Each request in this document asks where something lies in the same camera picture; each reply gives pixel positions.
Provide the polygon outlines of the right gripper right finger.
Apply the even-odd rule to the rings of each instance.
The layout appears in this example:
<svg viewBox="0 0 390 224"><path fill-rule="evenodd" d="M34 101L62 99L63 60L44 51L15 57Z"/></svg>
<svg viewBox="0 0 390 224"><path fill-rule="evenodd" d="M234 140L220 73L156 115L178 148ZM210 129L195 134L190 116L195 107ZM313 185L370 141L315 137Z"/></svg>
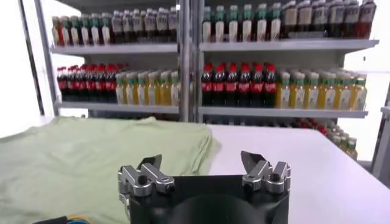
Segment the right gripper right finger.
<svg viewBox="0 0 390 224"><path fill-rule="evenodd" d="M246 170L242 186L247 193L265 190L270 194L284 194L290 191L291 167L279 161L273 166L261 154L241 151L241 161Z"/></svg>

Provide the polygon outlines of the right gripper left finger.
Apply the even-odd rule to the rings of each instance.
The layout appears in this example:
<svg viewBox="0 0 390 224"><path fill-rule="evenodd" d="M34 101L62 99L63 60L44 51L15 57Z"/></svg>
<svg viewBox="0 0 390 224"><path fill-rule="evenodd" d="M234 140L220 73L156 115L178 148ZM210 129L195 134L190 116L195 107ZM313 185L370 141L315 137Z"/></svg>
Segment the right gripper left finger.
<svg viewBox="0 0 390 224"><path fill-rule="evenodd" d="M152 190L169 195L175 190L175 180L160 171L162 155L144 158L137 168L128 165L118 170L118 190L122 195L148 197Z"/></svg>

